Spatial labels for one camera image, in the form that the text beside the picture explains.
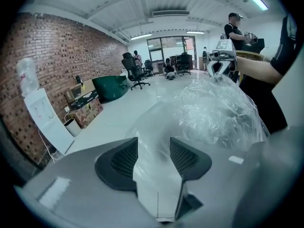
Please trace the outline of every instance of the brick wall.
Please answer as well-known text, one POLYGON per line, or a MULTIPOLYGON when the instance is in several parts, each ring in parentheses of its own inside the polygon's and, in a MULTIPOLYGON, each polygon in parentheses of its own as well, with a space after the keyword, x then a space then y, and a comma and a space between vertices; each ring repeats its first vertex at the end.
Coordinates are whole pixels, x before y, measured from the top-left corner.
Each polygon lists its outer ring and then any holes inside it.
POLYGON ((62 120, 67 106, 63 92, 82 80, 121 73, 127 47, 94 28, 53 15, 19 14, 0 55, 0 114, 12 138, 35 163, 49 157, 20 90, 17 62, 32 57, 40 87, 62 120))

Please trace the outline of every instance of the air vent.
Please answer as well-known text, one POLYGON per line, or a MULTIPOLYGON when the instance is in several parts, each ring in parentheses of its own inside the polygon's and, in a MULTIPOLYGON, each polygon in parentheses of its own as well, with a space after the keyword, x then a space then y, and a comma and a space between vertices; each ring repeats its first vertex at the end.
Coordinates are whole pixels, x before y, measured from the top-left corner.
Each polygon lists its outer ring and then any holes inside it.
POLYGON ((152 12, 153 17, 159 16, 188 16, 190 12, 185 10, 163 10, 163 11, 155 11, 152 12))

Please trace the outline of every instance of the black office chair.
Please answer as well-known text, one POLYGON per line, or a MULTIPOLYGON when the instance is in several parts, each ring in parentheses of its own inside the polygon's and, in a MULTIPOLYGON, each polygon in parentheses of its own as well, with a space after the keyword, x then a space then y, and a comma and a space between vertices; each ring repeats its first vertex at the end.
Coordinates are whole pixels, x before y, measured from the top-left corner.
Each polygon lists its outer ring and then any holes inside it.
POLYGON ((152 62, 150 60, 146 60, 144 63, 146 67, 146 72, 148 73, 147 77, 155 76, 153 73, 153 67, 152 67, 152 62))
POLYGON ((134 85, 131 87, 131 90, 136 86, 140 86, 141 89, 142 85, 150 85, 149 83, 140 82, 142 80, 142 74, 139 71, 138 66, 135 64, 135 58, 131 55, 131 53, 126 52, 123 54, 122 60, 123 66, 128 71, 128 79, 134 81, 134 85))
POLYGON ((189 61, 189 57, 188 54, 186 52, 183 52, 180 56, 180 68, 183 71, 183 75, 185 74, 185 72, 187 71, 188 74, 191 74, 190 72, 190 61, 189 61))

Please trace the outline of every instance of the man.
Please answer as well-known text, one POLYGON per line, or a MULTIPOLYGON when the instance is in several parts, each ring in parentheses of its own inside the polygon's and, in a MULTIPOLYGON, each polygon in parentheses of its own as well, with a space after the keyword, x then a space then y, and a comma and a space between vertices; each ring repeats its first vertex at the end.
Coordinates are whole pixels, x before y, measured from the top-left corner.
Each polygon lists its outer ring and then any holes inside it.
POLYGON ((229 24, 224 27, 227 39, 231 39, 236 50, 242 50, 244 46, 244 40, 242 32, 238 29, 240 25, 241 16, 237 13, 230 13, 228 16, 229 24))
POLYGON ((142 68, 142 57, 141 55, 138 55, 137 51, 134 51, 134 58, 135 58, 135 64, 136 66, 138 66, 139 68, 142 68))
POLYGON ((270 63, 237 57, 237 70, 245 76, 240 88, 257 105, 259 115, 270 133, 287 127, 272 89, 290 68, 301 48, 300 36, 291 15, 283 19, 280 45, 270 63))
POLYGON ((166 64, 164 66, 164 76, 166 79, 172 80, 175 78, 176 69, 175 66, 171 64, 170 59, 166 59, 166 64))
POLYGON ((210 54, 207 51, 207 47, 204 47, 202 56, 203 56, 204 71, 206 71, 207 70, 207 65, 208 65, 208 63, 210 61, 210 54))

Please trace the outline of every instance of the black sleeve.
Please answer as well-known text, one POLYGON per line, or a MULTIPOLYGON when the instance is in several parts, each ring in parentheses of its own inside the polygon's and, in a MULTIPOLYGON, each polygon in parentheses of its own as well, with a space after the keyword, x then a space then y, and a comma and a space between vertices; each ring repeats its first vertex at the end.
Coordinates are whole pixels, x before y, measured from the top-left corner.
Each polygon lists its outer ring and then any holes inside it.
POLYGON ((295 40, 288 36, 287 17, 283 19, 279 48, 270 61, 271 66, 283 76, 296 58, 295 40))
POLYGON ((225 25, 224 30, 225 30, 225 33, 226 33, 226 36, 227 36, 227 37, 229 37, 229 34, 230 34, 231 32, 233 32, 232 26, 231 26, 231 25, 228 25, 228 24, 225 25))

